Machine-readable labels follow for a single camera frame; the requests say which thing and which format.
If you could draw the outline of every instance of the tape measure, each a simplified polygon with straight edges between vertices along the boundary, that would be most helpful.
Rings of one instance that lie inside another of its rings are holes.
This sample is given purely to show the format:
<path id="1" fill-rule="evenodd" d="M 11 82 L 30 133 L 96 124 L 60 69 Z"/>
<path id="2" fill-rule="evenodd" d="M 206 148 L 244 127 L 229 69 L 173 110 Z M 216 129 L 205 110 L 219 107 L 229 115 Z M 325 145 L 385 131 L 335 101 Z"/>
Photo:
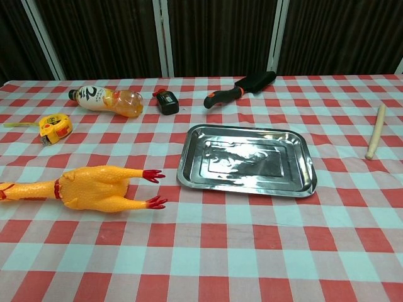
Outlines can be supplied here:
<path id="1" fill-rule="evenodd" d="M 40 141 L 45 146 L 57 143 L 61 138 L 68 136 L 73 130 L 70 118 L 63 113 L 46 116 L 39 123 L 6 123 L 4 126 L 39 126 Z"/>

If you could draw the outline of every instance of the wooden rolling pin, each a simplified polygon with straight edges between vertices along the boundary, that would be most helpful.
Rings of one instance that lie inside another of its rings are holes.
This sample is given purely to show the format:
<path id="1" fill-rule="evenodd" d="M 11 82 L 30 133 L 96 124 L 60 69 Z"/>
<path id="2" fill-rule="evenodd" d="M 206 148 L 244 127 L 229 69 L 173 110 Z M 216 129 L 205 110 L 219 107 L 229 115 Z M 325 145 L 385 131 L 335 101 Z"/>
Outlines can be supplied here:
<path id="1" fill-rule="evenodd" d="M 383 127 L 383 120 L 385 119 L 385 111 L 386 111 L 385 104 L 380 105 L 378 108 L 377 121 L 375 123 L 375 127 L 373 129 L 372 137 L 370 140 L 370 144 L 368 146 L 368 151 L 365 154 L 366 159 L 372 159 L 373 154 L 375 153 L 375 151 L 378 147 L 380 134 L 382 132 L 382 127 Z"/>

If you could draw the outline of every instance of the curtain fold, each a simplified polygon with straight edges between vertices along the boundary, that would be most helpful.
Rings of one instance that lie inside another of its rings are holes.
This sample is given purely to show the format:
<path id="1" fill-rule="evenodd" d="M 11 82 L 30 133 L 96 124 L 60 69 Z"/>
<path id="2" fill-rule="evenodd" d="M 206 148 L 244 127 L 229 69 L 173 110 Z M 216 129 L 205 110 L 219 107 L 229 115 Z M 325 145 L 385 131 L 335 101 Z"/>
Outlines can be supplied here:
<path id="1" fill-rule="evenodd" d="M 160 77 L 150 0 L 36 0 L 67 79 Z"/>
<path id="2" fill-rule="evenodd" d="M 244 76 L 266 70 L 276 3 L 169 0 L 175 76 Z"/>
<path id="3" fill-rule="evenodd" d="M 0 1 L 0 41 L 0 86 L 54 79 L 21 1 Z"/>
<path id="4" fill-rule="evenodd" d="M 279 75 L 393 74 L 403 1 L 290 0 Z"/>

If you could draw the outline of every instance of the red and black handle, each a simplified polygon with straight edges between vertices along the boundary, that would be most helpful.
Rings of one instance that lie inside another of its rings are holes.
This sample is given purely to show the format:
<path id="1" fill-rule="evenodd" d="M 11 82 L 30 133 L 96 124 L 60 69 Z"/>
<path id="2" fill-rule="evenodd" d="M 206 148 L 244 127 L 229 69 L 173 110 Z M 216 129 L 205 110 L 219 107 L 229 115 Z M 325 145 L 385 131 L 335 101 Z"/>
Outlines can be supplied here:
<path id="1" fill-rule="evenodd" d="M 210 109 L 213 105 L 218 103 L 229 103 L 235 99 L 239 99 L 244 94 L 244 90 L 241 87 L 235 86 L 231 90 L 215 91 L 210 93 L 204 99 L 204 107 Z"/>

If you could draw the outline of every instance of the red cap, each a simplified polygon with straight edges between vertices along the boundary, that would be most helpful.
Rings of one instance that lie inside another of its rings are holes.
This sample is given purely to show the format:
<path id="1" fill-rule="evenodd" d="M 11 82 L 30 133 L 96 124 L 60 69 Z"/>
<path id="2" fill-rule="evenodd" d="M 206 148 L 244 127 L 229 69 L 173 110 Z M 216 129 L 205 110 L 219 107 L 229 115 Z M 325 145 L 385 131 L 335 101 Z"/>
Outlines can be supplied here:
<path id="1" fill-rule="evenodd" d="M 164 91 L 166 91 L 166 89 L 164 89 L 164 88 L 158 89 L 158 91 L 152 93 L 152 96 L 157 96 L 157 94 L 164 92 Z"/>

